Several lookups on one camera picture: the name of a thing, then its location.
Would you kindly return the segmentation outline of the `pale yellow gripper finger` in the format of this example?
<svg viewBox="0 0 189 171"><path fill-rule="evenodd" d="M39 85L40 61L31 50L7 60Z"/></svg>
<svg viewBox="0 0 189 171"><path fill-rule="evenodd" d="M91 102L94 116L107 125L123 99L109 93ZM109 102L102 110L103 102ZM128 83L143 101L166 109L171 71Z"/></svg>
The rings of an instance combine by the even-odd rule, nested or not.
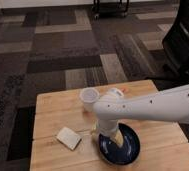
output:
<svg viewBox="0 0 189 171"><path fill-rule="evenodd" d="M116 143L118 147L122 147L124 143L123 135L120 130L118 130L112 137L112 140Z"/></svg>

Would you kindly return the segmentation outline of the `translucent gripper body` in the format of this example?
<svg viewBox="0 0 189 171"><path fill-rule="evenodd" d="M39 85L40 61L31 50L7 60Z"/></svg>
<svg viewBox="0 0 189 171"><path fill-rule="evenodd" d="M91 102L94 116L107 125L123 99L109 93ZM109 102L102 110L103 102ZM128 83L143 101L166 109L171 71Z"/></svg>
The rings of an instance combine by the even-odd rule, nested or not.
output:
<svg viewBox="0 0 189 171"><path fill-rule="evenodd" d="M117 120L97 120L93 131L112 139L117 138L120 134Z"/></svg>

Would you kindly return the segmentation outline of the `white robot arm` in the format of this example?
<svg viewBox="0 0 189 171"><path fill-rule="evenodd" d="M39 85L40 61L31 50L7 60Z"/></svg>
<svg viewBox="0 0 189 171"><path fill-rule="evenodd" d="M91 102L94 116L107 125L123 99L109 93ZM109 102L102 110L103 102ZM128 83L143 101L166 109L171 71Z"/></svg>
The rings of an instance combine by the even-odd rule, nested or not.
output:
<svg viewBox="0 0 189 171"><path fill-rule="evenodd" d="M111 88L94 103L93 112L97 132L121 146L120 119L189 124L189 84L133 98L125 98L119 89Z"/></svg>

